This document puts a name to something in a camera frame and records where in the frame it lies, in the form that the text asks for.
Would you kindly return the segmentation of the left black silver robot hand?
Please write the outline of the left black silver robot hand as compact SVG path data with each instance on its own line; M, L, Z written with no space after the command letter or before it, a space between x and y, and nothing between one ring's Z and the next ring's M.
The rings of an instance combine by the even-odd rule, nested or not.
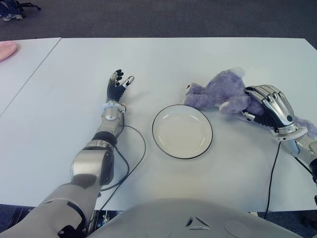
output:
M129 76L126 80L122 80L124 73L121 69L116 70L109 78L107 85L106 101L119 102L127 87L132 84L135 77Z

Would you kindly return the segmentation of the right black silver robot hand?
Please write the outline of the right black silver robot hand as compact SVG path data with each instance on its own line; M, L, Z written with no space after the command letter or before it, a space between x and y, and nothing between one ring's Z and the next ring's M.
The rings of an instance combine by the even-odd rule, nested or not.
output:
M282 129L294 125L294 111L286 96L272 85L249 86L245 93L255 99L263 109L263 114L255 114L245 109L243 116L259 124Z

